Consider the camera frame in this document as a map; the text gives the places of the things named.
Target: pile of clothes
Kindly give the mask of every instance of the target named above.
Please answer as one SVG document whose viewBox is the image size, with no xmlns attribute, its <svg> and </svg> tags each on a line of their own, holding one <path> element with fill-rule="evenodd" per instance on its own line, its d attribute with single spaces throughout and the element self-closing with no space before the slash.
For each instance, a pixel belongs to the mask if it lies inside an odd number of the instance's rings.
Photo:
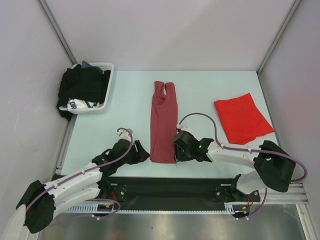
<svg viewBox="0 0 320 240">
<path fill-rule="evenodd" d="M 103 71 L 85 61 L 68 68 L 62 76 L 56 105 L 60 115 L 70 120 L 73 115 L 70 110 L 98 108 L 105 101 L 110 74 L 110 70 Z"/>
</svg>

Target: red cloth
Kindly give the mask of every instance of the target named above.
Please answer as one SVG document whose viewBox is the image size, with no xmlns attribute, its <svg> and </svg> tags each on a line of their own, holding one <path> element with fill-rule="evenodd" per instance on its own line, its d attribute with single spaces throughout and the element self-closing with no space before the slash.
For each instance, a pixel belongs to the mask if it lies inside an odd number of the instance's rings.
<svg viewBox="0 0 320 240">
<path fill-rule="evenodd" d="M 215 101 L 214 106 L 231 144 L 247 144 L 275 131 L 256 107 L 250 93 Z"/>
<path fill-rule="evenodd" d="M 155 81 L 154 87 L 150 124 L 150 159 L 154 163 L 175 164 L 174 138 L 178 123 L 175 85 L 172 82 L 164 84 L 161 81 Z"/>
</svg>

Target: maroon pants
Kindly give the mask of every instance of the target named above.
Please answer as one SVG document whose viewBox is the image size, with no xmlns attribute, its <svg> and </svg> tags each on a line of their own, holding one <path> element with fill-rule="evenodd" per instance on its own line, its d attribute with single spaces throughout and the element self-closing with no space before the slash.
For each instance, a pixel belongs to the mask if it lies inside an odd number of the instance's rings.
<svg viewBox="0 0 320 240">
<path fill-rule="evenodd" d="M 154 82 L 155 91 L 151 107 L 151 151 L 150 159 L 154 163 L 174 164 L 174 138 L 177 134 L 178 104 L 175 85 Z"/>
</svg>

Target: maroon cloth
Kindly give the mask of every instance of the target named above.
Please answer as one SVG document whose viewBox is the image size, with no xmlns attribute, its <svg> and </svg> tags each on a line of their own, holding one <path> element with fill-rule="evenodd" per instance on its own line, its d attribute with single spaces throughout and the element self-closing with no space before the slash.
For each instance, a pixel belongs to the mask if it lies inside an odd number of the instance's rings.
<svg viewBox="0 0 320 240">
<path fill-rule="evenodd" d="M 247 144 L 275 131 L 256 107 L 250 93 L 215 101 L 214 106 L 231 144 Z"/>
<path fill-rule="evenodd" d="M 150 124 L 150 159 L 154 163 L 175 164 L 174 138 L 178 123 L 175 85 L 172 82 L 164 84 L 162 81 L 155 81 L 154 87 Z"/>
</svg>

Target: white table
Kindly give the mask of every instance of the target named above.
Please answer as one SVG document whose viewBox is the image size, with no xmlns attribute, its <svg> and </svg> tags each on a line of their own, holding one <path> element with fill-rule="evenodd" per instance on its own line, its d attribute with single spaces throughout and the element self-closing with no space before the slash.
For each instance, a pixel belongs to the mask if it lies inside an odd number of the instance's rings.
<svg viewBox="0 0 320 240">
<path fill-rule="evenodd" d="M 218 138 L 227 143 L 213 102 L 251 93 L 252 98 L 271 123 L 266 102 L 254 71 L 116 71 L 113 75 L 109 101 L 105 114 L 78 115 L 64 159 L 61 174 L 71 174 L 105 149 L 118 141 L 116 129 L 133 130 L 135 140 L 140 140 L 150 152 L 151 102 L 154 81 L 173 82 L 178 102 L 178 120 L 188 113 L 201 112 L 213 117 L 217 123 Z M 190 116 L 183 122 L 193 135 L 214 138 L 214 127 L 203 116 Z M 259 145 L 264 140 L 277 142 L 274 133 L 258 137 L 248 145 Z M 168 178 L 234 178 L 252 169 L 223 162 L 153 163 L 147 159 L 135 165 L 123 165 L 113 176 L 118 177 L 168 177 Z"/>
</svg>

